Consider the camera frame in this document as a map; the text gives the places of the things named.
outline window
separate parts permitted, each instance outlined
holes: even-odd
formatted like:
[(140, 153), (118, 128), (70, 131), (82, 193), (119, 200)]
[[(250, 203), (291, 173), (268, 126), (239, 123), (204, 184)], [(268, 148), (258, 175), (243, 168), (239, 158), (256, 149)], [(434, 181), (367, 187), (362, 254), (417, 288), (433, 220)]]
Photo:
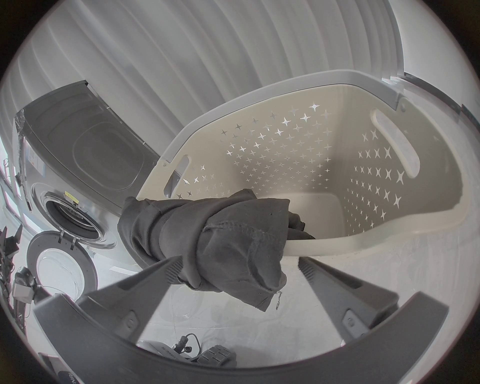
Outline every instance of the window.
[(35, 224), (27, 215), (24, 215), (25, 223), (27, 226), (35, 233), (42, 232), (42, 228), (40, 228), (37, 224)]
[(7, 179), (10, 182), (10, 184), (12, 184), (12, 181), (10, 180), (10, 173), (8, 172), (8, 154), (1, 139), (0, 139), (0, 171), (2, 172), (5, 179)]
[(3, 193), (5, 196), (5, 201), (7, 203), (7, 207), (18, 217), (20, 218), (20, 210), (18, 209), (18, 205), (12, 200), (12, 198), (7, 194)]

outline plastic basket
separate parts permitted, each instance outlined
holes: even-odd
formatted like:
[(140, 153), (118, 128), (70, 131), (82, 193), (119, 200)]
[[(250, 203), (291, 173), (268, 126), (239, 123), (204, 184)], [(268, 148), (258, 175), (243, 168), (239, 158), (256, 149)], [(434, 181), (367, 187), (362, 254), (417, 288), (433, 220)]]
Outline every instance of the plastic basket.
[(457, 225), (468, 207), (458, 157), (436, 124), (355, 71), (286, 80), (209, 111), (175, 138), (137, 198), (167, 198), (175, 169), (172, 198), (251, 188), (290, 199), (317, 240), (287, 241), (285, 256), (376, 249)]

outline dark cloth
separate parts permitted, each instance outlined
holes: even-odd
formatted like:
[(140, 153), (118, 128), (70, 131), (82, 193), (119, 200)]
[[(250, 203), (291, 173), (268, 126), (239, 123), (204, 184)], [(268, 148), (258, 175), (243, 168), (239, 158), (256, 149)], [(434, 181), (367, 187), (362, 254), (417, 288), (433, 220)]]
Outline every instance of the dark cloth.
[(252, 190), (196, 201), (129, 197), (118, 231), (141, 267), (181, 255), (179, 282), (265, 311), (287, 281), (280, 268), (286, 240), (313, 239), (288, 204), (257, 199)]

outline floor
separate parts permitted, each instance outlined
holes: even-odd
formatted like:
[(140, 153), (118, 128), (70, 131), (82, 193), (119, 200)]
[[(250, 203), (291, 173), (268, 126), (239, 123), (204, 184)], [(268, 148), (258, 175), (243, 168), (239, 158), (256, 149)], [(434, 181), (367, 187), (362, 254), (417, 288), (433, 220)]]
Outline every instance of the floor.
[[(383, 252), (320, 259), (346, 273), (397, 292), (399, 305), (420, 290), (449, 305), (450, 312), (444, 326), (420, 362), (402, 381), (406, 384), (410, 380), (418, 381), (444, 355), (478, 304), (480, 133), (467, 120), (459, 118), (421, 89), (403, 81), (397, 86), (439, 124), (458, 152), (471, 191), (468, 217), (457, 228), (417, 236)], [(335, 199), (327, 195), (321, 198), (330, 202), (327, 209), (335, 210)], [(320, 219), (320, 213), (312, 215), (300, 200), (293, 200), (292, 204), (307, 221), (307, 230), (310, 230), (312, 219)], [(133, 273), (127, 266), (111, 265), (100, 256), (94, 258), (94, 263), (100, 287)], [(285, 258), (282, 269), (288, 282), (265, 313), (224, 293), (172, 287), (142, 338), (173, 345), (182, 335), (195, 333), (203, 349), (221, 344), (235, 351), (239, 367), (283, 364), (340, 347), (342, 340), (298, 271), (296, 258)], [(32, 319), (33, 316), (29, 316), (27, 321)], [(41, 349), (44, 346), (41, 331), (33, 321), (31, 324), (30, 343), (34, 349)], [(196, 354), (195, 343), (190, 345), (193, 347), (191, 354)]]

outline label sticker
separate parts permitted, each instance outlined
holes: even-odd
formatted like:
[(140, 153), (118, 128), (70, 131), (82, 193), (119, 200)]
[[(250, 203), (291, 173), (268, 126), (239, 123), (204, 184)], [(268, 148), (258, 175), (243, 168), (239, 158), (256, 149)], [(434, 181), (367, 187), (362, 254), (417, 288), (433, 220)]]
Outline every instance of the label sticker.
[(45, 163), (31, 148), (27, 151), (28, 162), (42, 175), (45, 176)]
[(71, 195), (70, 193), (68, 193), (67, 191), (65, 191), (65, 196), (69, 197), (75, 204), (79, 203), (78, 199), (73, 195)]

